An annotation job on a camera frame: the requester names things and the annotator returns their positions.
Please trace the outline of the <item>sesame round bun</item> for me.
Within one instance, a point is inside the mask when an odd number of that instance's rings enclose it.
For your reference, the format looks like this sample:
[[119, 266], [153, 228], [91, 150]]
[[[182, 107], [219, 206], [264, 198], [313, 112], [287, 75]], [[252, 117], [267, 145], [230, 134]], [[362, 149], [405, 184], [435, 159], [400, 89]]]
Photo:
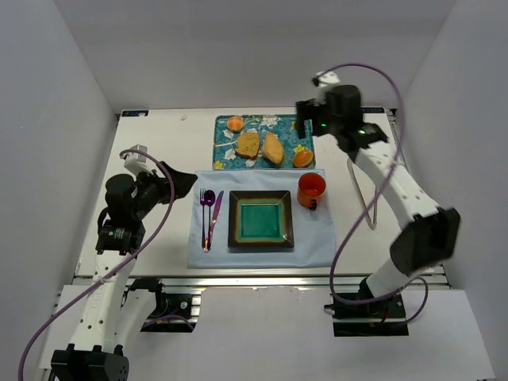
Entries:
[[295, 167], [309, 167], [313, 162], [314, 154], [310, 149], [303, 149], [294, 155], [293, 165]]

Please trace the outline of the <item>metal serving tongs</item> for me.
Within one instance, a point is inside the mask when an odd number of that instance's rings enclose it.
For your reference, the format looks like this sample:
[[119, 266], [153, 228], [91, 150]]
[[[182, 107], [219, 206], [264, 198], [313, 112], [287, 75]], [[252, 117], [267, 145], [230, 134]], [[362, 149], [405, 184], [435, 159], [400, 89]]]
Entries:
[[[354, 163], [352, 162], [351, 159], [348, 159], [348, 161], [347, 161], [347, 169], [348, 169], [350, 179], [352, 181], [354, 191], [356, 192], [356, 197], [358, 198], [359, 204], [363, 210], [366, 210], [367, 203], [365, 202], [363, 193], [360, 189], [360, 185], [358, 183], [358, 179], [356, 177], [356, 173], [354, 170]], [[372, 230], [372, 231], [376, 230], [377, 222], [378, 222], [378, 204], [377, 203], [374, 204], [374, 206], [371, 209], [371, 212], [367, 212], [367, 214], [364, 217], [364, 220], [366, 221], [368, 228], [370, 230]]]

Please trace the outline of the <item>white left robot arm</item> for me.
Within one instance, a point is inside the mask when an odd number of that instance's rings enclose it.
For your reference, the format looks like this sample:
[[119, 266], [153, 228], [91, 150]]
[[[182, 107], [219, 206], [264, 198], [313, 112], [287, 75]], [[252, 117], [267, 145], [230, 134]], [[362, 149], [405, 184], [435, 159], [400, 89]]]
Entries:
[[106, 207], [98, 218], [94, 290], [65, 349], [54, 351], [51, 368], [58, 380], [126, 380], [125, 347], [141, 330], [161, 300], [158, 279], [127, 284], [136, 263], [133, 255], [145, 235], [142, 223], [157, 205], [184, 198], [195, 174], [166, 163], [162, 175], [143, 164], [106, 181]]

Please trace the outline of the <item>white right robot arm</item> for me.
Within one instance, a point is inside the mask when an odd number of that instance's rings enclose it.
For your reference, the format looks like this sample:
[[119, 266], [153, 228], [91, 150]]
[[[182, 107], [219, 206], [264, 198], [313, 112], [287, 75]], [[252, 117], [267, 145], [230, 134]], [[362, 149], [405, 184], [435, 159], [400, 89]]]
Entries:
[[386, 200], [401, 229], [390, 246], [389, 259], [360, 283], [356, 298], [334, 295], [350, 306], [379, 303], [402, 291], [424, 270], [452, 257], [460, 214], [439, 206], [398, 162], [387, 134], [364, 120], [357, 87], [319, 81], [314, 85], [316, 98], [296, 104], [298, 135], [306, 135], [309, 121], [314, 136], [333, 136], [339, 149], [375, 184], [376, 195]]

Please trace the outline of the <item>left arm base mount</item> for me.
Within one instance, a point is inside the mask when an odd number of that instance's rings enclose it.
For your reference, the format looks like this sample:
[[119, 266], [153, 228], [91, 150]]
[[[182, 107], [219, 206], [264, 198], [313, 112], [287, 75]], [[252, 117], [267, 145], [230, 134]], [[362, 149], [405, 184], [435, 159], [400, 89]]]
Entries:
[[161, 280], [135, 279], [125, 287], [122, 305], [130, 291], [148, 289], [156, 300], [155, 309], [141, 328], [144, 333], [191, 333], [197, 324], [201, 295], [192, 289], [169, 287]]

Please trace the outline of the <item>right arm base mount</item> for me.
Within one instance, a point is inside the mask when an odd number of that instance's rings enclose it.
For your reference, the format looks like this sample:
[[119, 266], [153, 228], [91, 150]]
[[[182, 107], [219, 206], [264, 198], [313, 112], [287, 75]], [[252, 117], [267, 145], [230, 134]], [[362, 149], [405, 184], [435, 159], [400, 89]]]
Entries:
[[409, 335], [402, 296], [367, 305], [348, 305], [332, 298], [324, 311], [333, 319], [335, 337], [405, 337]]

